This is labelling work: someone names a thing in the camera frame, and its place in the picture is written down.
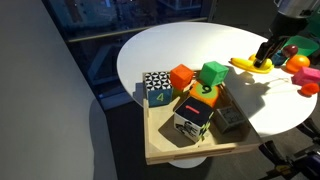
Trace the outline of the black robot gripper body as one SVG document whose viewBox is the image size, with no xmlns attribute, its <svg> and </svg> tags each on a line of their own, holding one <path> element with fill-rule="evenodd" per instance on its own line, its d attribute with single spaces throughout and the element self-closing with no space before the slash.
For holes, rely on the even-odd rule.
<svg viewBox="0 0 320 180">
<path fill-rule="evenodd" d="M 279 49 L 290 37 L 295 36 L 307 25 L 305 18 L 292 18 L 278 13 L 270 25 L 271 37 L 267 47 L 271 50 Z"/>
</svg>

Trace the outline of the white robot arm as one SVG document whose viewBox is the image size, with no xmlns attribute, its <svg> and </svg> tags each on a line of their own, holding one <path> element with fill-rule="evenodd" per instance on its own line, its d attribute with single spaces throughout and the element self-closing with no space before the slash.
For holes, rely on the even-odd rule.
<svg viewBox="0 0 320 180">
<path fill-rule="evenodd" d="M 290 37 L 297 35 L 308 24 L 320 6 L 320 0 L 274 0 L 277 14 L 269 27 L 271 37 L 263 42 L 256 53 L 254 66 L 260 68 Z"/>
</svg>

